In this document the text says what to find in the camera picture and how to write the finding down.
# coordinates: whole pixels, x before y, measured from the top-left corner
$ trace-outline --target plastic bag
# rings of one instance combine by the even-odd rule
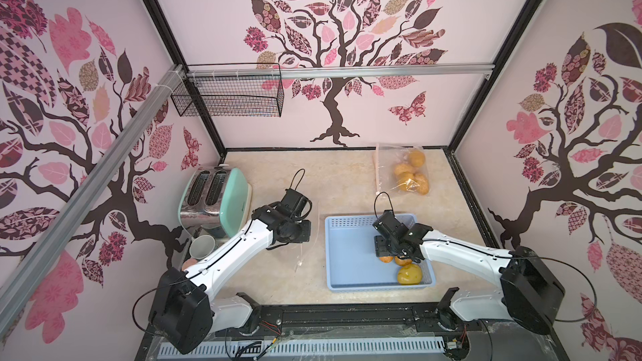
[[[426,155],[422,147],[377,144],[374,172],[376,194],[383,191],[409,191],[425,196],[430,191]]]

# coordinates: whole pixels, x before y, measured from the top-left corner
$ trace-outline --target aluminum rail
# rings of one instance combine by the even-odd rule
[[[190,65],[190,68],[219,65]],[[342,78],[342,77],[384,77],[384,76],[431,76],[437,74],[490,74],[495,66],[490,63],[460,63],[452,65],[419,66],[367,66],[367,67],[321,67],[281,68],[284,79]],[[233,68],[227,70],[194,70],[190,77],[249,77],[278,76],[274,68]]]
[[[105,191],[108,182],[153,120],[158,109],[181,84],[182,76],[182,67],[176,65],[165,73],[138,109],[136,116],[125,126],[85,182],[60,210],[58,217],[0,288],[0,335],[4,335],[32,293],[58,261],[69,239]]]

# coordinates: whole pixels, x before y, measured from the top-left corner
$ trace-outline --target mint green toaster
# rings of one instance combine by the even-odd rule
[[[235,236],[248,215],[252,187],[238,168],[200,167],[183,192],[179,221],[192,237]]]

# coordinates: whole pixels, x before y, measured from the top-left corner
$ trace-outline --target butterfly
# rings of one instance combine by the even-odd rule
[[[388,110],[392,112],[393,115],[399,116],[399,121],[404,122],[406,125],[412,119],[412,116],[423,116],[426,117],[424,112],[426,107],[422,105],[426,101],[426,91],[423,91],[412,101],[410,107],[406,108],[405,106],[393,106]]]

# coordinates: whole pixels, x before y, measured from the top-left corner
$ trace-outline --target table surface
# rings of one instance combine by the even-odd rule
[[[395,212],[414,213],[420,223],[444,234],[484,245],[444,151],[429,149],[424,153],[430,192],[427,196],[393,194]],[[492,287],[468,272],[433,262],[437,285],[429,288],[353,293],[333,293],[327,288],[325,218],[373,213],[373,155],[373,150],[230,152],[226,163],[240,168],[252,185],[251,209],[280,199],[294,173],[305,168],[298,190],[314,203],[308,217],[312,230],[307,243],[254,256],[229,279],[217,298],[245,292],[264,305],[432,302],[439,301],[449,287]],[[385,199],[380,197],[378,210],[389,208]]]

